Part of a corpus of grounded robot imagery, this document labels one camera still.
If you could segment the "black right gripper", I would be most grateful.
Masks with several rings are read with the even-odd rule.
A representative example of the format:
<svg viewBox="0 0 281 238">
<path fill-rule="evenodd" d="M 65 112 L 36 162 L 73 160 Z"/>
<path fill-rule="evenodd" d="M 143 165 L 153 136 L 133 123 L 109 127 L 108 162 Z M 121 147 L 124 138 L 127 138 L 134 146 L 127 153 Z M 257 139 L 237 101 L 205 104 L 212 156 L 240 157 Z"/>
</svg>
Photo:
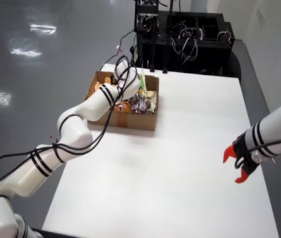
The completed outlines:
<svg viewBox="0 0 281 238">
<path fill-rule="evenodd" d="M 258 167 L 258 164 L 252 160 L 251 154 L 247 149 L 245 135 L 238 136 L 237 139 L 233 141 L 232 145 L 225 149 L 223 163 L 225 163 L 229 157 L 236 158 L 234 163 L 236 169 L 241 168 L 241 175 L 235 179 L 235 183 L 240 184 L 245 182 L 249 175 Z"/>
</svg>

